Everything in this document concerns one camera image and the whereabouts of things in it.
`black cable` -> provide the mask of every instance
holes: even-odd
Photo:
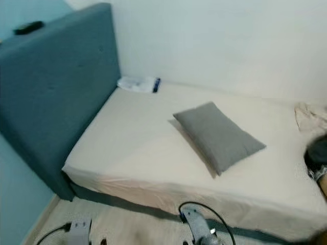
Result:
[[[229,226],[226,224],[225,220],[224,220],[224,219],[223,219],[223,218],[222,218],[222,217],[221,217],[221,216],[220,216],[220,215],[219,215],[219,214],[218,214],[214,209],[212,209],[211,207],[209,207],[209,206],[207,206],[207,205],[205,205],[205,204],[190,201],[190,202],[184,202],[184,203],[182,203],[181,205],[179,205],[179,207],[178,207],[178,212],[179,212],[179,213],[182,214],[182,212],[181,212],[181,207],[184,206],[185,204],[196,204],[196,205],[200,205],[200,206],[202,206],[202,207],[204,207],[204,208],[210,210],[212,213],[214,213],[214,214],[215,214],[215,215],[216,215],[216,216],[221,220],[221,222],[224,224],[224,226],[226,227],[227,231],[229,232],[230,237],[231,237],[231,240],[232,240],[232,242],[233,242],[233,245],[236,245],[236,243],[235,243],[235,239],[234,239],[234,235],[233,235],[233,233],[231,232]]]
[[[71,225],[72,225],[72,222],[68,222],[66,224],[64,224],[63,226],[60,226],[56,229],[53,229],[52,231],[49,231],[46,235],[44,235],[38,242],[36,245],[40,245],[41,242],[43,242],[44,239],[46,239],[49,235],[51,235],[52,233],[55,233],[57,231],[60,231],[60,230],[64,230],[65,232],[69,231],[71,229]]]

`bed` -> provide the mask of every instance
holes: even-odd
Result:
[[[0,48],[1,133],[62,199],[174,217],[181,202],[199,201],[233,227],[287,240],[327,226],[302,157],[313,136],[299,133],[292,104],[166,82],[133,93],[116,88],[120,76],[109,4]],[[209,101],[267,145],[221,176],[172,115]]]

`baseboard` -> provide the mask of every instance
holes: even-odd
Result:
[[[47,205],[47,207],[42,212],[42,214],[37,219],[34,227],[26,235],[26,238],[21,243],[21,245],[33,245],[34,244],[37,235],[41,231],[41,229],[44,226],[46,220],[49,218],[49,215],[54,210],[54,208],[57,206],[57,204],[59,203],[59,201],[60,201],[60,198],[55,194],[52,197],[52,199],[49,202],[49,204]]]

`teal wall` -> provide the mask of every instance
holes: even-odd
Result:
[[[0,39],[23,23],[71,11],[62,0],[0,0]],[[0,244],[21,244],[53,195],[0,135]]]
[[[48,22],[71,11],[64,0],[0,0],[0,39],[12,36],[12,30],[21,24]]]

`headboard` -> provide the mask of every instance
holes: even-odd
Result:
[[[0,131],[62,199],[74,193],[61,168],[119,78],[110,4],[0,45]]]

